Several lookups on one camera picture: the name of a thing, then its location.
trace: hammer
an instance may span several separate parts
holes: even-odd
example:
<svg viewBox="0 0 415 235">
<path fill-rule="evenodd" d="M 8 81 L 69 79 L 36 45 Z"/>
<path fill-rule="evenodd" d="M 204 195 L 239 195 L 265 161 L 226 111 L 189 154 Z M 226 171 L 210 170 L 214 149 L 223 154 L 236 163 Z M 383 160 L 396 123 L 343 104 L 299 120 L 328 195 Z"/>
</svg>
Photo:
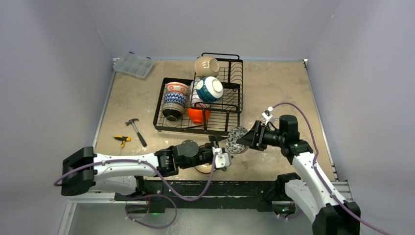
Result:
<svg viewBox="0 0 415 235">
<path fill-rule="evenodd" d="M 137 130 L 137 128 L 136 128 L 136 125 L 134 124 L 134 121 L 139 121 L 139 119 L 138 119 L 138 118 L 133 118 L 133 119 L 129 120 L 128 122 L 126 122 L 125 124 L 126 124 L 127 126 L 128 126 L 128 125 L 130 125 L 130 124 L 132 124 L 132 125 L 133 125 L 134 130 L 137 132 L 137 136 L 138 136 L 138 138 L 140 139 L 141 144 L 143 145 L 143 147 L 146 147 L 146 146 L 147 146 L 147 143 L 145 142 L 145 140 L 144 140 L 144 138 L 142 137 L 142 135 L 140 134 L 140 132 L 138 132 L 138 130 Z"/>
</svg>

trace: black wire dish rack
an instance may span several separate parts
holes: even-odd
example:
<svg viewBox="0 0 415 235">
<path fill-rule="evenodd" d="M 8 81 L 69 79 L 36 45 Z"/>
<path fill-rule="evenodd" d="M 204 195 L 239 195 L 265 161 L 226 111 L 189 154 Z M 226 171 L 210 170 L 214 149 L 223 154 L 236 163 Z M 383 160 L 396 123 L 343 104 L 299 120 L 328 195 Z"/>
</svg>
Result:
<svg viewBox="0 0 415 235">
<path fill-rule="evenodd" d="M 175 131 L 195 134 L 207 135 L 227 135 L 228 132 L 239 126 L 240 114 L 243 104 L 243 61 L 239 59 L 239 55 L 220 54 L 220 53 L 203 53 L 204 55 L 212 55 L 216 57 L 220 65 L 219 75 L 216 77 L 223 85 L 223 97 L 214 103 L 196 102 L 195 107 L 190 106 L 192 94 L 188 92 L 187 101 L 184 105 L 186 113 L 181 120 L 171 122 L 168 121 L 163 113 L 162 106 L 164 104 L 164 95 L 167 93 L 166 84 L 169 82 L 181 82 L 189 86 L 197 77 L 194 75 L 193 80 L 180 78 L 164 78 L 160 89 L 159 100 L 157 102 L 156 112 L 154 114 L 153 125 L 158 131 Z M 196 125 L 187 115 L 189 108 L 202 110 L 203 124 Z M 206 112 L 210 111 L 210 117 L 206 119 Z"/>
</svg>

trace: tabletop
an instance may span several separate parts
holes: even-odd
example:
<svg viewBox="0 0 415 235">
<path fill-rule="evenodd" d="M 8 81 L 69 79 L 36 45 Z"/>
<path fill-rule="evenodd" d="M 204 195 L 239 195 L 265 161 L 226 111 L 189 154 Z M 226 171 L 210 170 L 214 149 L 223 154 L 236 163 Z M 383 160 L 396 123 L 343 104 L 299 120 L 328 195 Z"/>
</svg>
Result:
<svg viewBox="0 0 415 235">
<path fill-rule="evenodd" d="M 308 77 L 302 62 L 244 62 L 243 111 L 241 126 L 250 129 L 263 110 L 280 102 L 299 106 L 310 121 L 319 149 L 318 162 L 330 180 L 334 180 L 332 165 L 324 141 L 322 127 L 314 104 Z M 140 155 L 177 145 L 184 140 L 194 140 L 199 145 L 208 142 L 207 135 L 180 132 L 159 132 L 153 126 L 153 118 L 162 81 L 165 77 L 193 79 L 194 61 L 156 61 L 145 80 L 117 73 L 111 89 L 107 108 L 102 119 L 95 153 L 107 155 Z M 293 107 L 282 105 L 272 112 L 273 116 L 295 115 L 299 122 L 300 138 L 311 146 L 312 140 L 307 124 Z M 138 118 L 136 126 L 148 146 L 144 148 L 132 126 L 125 122 Z M 130 136 L 132 140 L 120 148 L 120 141 L 113 136 Z M 278 175 L 295 172 L 282 156 L 280 149 L 269 146 L 260 152 L 248 150 L 235 155 L 228 171 L 216 171 L 214 180 L 275 180 Z M 194 168 L 181 169 L 172 180 L 206 180 Z"/>
</svg>

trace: blue patterned bowl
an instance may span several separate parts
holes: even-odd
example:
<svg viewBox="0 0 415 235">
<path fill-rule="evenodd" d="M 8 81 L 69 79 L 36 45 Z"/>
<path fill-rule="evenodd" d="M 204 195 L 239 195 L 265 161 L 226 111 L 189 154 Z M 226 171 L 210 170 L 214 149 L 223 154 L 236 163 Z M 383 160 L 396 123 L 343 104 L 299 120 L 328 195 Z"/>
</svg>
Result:
<svg viewBox="0 0 415 235">
<path fill-rule="evenodd" d="M 166 103 L 175 103 L 184 106 L 186 103 L 186 96 L 177 92 L 170 92 L 164 95 Z"/>
</svg>

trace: beige bowl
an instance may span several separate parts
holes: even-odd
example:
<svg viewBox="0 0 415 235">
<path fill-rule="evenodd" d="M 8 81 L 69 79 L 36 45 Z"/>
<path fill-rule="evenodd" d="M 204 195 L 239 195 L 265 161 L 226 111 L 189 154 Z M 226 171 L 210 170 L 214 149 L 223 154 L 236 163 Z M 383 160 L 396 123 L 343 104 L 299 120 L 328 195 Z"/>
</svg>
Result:
<svg viewBox="0 0 415 235">
<path fill-rule="evenodd" d="M 212 165 L 210 164 L 203 164 L 195 166 L 195 169 L 203 174 L 209 174 L 212 172 Z"/>
<path fill-rule="evenodd" d="M 213 56 L 201 56 L 195 62 L 197 77 L 217 77 L 219 70 L 219 62 Z"/>
</svg>

